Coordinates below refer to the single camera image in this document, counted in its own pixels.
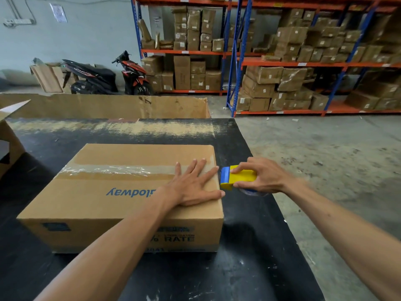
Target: concrete floor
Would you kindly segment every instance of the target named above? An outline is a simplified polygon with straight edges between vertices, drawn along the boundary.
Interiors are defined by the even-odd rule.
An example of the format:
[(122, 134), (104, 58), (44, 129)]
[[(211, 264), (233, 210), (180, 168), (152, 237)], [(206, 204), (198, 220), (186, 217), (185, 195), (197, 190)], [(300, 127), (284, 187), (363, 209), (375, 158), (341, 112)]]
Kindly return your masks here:
[[(14, 88), (13, 93), (42, 93)], [(208, 98), (213, 118), (225, 97)], [(238, 116), (253, 156), (268, 157), (329, 199), (401, 239), (400, 116)], [(308, 217), (285, 195), (281, 211), (327, 301), (375, 301)]]

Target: black table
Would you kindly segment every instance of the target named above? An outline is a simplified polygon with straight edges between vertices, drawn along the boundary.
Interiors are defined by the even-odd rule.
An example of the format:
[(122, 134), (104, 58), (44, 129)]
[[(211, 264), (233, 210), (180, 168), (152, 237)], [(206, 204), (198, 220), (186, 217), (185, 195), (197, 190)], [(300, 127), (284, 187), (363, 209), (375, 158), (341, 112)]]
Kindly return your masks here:
[[(251, 156), (233, 119), (123, 125), (139, 123), (190, 125), (199, 132), (132, 134), (107, 120), (10, 120), (27, 153), (0, 180), (0, 300), (32, 300), (75, 257), (52, 254), (16, 216), (86, 143), (210, 144), (220, 166)], [(273, 196), (226, 193), (218, 252), (145, 254), (120, 300), (324, 299)]]

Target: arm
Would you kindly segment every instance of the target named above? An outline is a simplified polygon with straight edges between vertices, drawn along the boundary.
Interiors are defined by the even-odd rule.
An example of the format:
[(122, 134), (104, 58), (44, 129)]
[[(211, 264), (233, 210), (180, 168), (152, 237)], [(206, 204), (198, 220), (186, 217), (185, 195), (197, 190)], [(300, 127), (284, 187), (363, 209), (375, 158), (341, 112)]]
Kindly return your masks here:
[(401, 242), (361, 217), (313, 191), (266, 158), (248, 158), (233, 169), (254, 170), (254, 182), (234, 187), (284, 192), (312, 220), (364, 284), (382, 301), (401, 300)]
[(220, 199), (223, 191), (203, 186), (218, 170), (202, 176), (206, 160), (193, 160), (181, 175), (176, 165), (171, 182), (156, 190), (142, 209), (133, 212), (81, 252), (38, 295), (35, 301), (111, 301), (120, 296), (154, 232), (176, 205), (194, 205)]

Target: storage rack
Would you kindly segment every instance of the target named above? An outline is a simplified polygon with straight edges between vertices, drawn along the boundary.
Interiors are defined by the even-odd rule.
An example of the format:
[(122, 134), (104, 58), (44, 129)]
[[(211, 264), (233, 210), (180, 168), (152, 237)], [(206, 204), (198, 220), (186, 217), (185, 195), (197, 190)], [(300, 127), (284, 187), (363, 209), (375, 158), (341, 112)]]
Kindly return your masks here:
[[(245, 12), (241, 19), (241, 11), (237, 12), (237, 20), (235, 24), (234, 33), (234, 46), (233, 51), (236, 48), (237, 39), (241, 33), (241, 29), (245, 34), (248, 33), (249, 21), (251, 18), (252, 8), (301, 8), (301, 9), (314, 9), (315, 16), (312, 21), (312, 25), (315, 25), (319, 16), (320, 10), (327, 11), (341, 11), (338, 26), (341, 25), (345, 18), (347, 11), (363, 11), (366, 12), (366, 17), (360, 27), (361, 35), (354, 45), (354, 48), (349, 55), (348, 59), (344, 63), (333, 63), (326, 64), (320, 62), (276, 62), (276, 61), (263, 61), (261, 58), (245, 57), (243, 51), (245, 50), (247, 36), (243, 36), (241, 42), (241, 53), (239, 57), (236, 57), (234, 52), (232, 53), (230, 75), (228, 79), (228, 92), (227, 92), (227, 107), (231, 110), (231, 116), (235, 117), (236, 114), (354, 114), (354, 113), (401, 113), (401, 110), (372, 110), (372, 111), (361, 111), (357, 108), (347, 106), (344, 103), (333, 101), (334, 95), (336, 94), (338, 87), (347, 71), (348, 67), (363, 67), (357, 84), (362, 79), (364, 72), (368, 67), (394, 67), (401, 68), (401, 63), (397, 64), (382, 64), (382, 63), (360, 63), (351, 62), (354, 53), (364, 35), (366, 28), (368, 27), (375, 12), (391, 12), (394, 6), (401, 4), (401, 0), (238, 0), (238, 7), (245, 6)], [(242, 70), (244, 66), (284, 66), (284, 67), (341, 67), (341, 73), (338, 75), (330, 91), (328, 102), (323, 111), (313, 110), (287, 110), (287, 111), (236, 111), (238, 91), (242, 80)], [(233, 78), (233, 70), (236, 71), (236, 83), (234, 89), (231, 88), (231, 82)], [(230, 105), (230, 101), (234, 97), (233, 106)]]
[[(221, 38), (224, 38), (223, 52), (204, 52), (204, 51), (188, 51), (188, 50), (145, 50), (142, 49), (140, 31), (138, 27), (138, 20), (142, 19), (141, 5), (149, 6), (201, 6), (201, 7), (219, 7), (222, 8), (223, 14), (221, 19)], [(228, 27), (230, 25), (232, 0), (228, 1), (213, 1), (213, 0), (131, 0), (133, 19), (135, 21), (136, 38), (138, 40), (138, 47), (141, 59), (147, 57), (148, 53), (156, 54), (174, 54), (174, 55), (216, 55), (221, 57), (221, 84), (220, 91), (208, 90), (171, 90), (163, 91), (163, 93), (217, 93), (222, 95), (227, 91), (223, 90), (224, 70), (227, 57), (227, 41), (228, 41)]]

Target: clear tape strip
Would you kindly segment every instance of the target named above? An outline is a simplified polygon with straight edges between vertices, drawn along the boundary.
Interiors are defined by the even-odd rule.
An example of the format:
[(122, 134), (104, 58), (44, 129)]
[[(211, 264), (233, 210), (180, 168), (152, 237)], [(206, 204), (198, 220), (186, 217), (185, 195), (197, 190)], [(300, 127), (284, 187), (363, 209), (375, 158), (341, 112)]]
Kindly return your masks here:
[[(206, 164), (201, 173), (206, 173), (213, 169), (213, 164)], [(181, 171), (185, 171), (187, 166), (181, 165)], [(122, 166), (122, 165), (80, 165), (69, 162), (59, 173), (69, 172), (71, 174), (88, 172), (88, 173), (114, 173), (114, 174), (134, 174), (134, 175), (150, 175), (150, 174), (170, 174), (175, 173), (175, 166)]]

